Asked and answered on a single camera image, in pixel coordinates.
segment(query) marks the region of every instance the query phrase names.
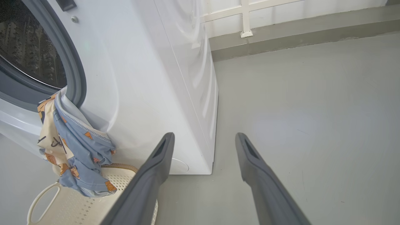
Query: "patterned fabric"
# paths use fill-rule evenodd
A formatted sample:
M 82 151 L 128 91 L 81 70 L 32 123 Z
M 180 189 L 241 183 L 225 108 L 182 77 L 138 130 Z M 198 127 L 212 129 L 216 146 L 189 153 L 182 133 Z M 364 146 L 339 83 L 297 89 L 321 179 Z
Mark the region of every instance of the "patterned fabric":
M 115 148 L 106 133 L 94 129 L 65 96 L 66 88 L 38 104 L 43 127 L 38 146 L 44 159 L 59 166 L 59 183 L 88 197 L 114 194 L 115 186 L 101 175 Z

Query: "wall baseboard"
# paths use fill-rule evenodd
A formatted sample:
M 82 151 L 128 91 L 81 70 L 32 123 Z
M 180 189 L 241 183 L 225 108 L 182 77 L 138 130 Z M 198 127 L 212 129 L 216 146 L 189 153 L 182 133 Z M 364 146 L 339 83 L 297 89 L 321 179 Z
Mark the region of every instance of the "wall baseboard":
M 318 16 L 210 38 L 214 62 L 313 44 L 400 32 L 400 5 Z
M 400 0 L 388 0 L 386 2 L 387 6 L 396 5 L 396 4 L 400 4 Z

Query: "front-loading washing machine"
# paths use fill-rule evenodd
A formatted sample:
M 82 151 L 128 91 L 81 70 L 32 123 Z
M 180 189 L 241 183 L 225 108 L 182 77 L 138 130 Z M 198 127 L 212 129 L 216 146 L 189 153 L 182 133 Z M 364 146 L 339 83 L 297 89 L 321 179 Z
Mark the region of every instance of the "front-loading washing machine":
M 36 104 L 67 84 L 67 97 L 113 141 L 115 163 L 141 166 L 174 132 L 170 174 L 212 173 L 218 85 L 197 0 L 8 4 L 0 133 L 39 156 Z

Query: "blue fabric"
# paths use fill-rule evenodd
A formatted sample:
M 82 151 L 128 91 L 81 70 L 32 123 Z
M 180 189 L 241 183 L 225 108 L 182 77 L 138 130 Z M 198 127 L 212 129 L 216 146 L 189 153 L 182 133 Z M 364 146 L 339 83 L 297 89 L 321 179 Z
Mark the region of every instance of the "blue fabric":
M 61 95 L 57 94 L 55 99 L 54 123 L 59 136 L 65 140 L 74 156 L 67 159 L 70 169 L 61 175 L 59 183 L 88 197 L 115 193 L 116 188 L 106 184 L 110 182 L 103 178 L 100 170 L 101 165 L 112 163 L 112 151 L 115 148 L 111 140 L 66 112 L 62 107 Z

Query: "white plastic basket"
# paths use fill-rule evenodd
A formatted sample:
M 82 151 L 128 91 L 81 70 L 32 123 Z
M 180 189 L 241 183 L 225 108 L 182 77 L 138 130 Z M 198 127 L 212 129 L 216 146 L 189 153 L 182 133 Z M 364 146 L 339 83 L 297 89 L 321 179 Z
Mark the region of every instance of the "white plastic basket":
M 118 190 L 113 195 L 101 198 L 84 197 L 76 190 L 63 187 L 56 182 L 45 188 L 32 202 L 28 211 L 27 225 L 99 225 L 136 172 L 135 167 L 125 164 L 113 163 L 103 166 L 103 177 L 109 179 Z M 32 213 L 36 204 L 53 187 L 58 189 L 57 193 L 39 220 L 32 222 Z M 158 202 L 156 201 L 152 225 L 156 222 L 157 211 Z

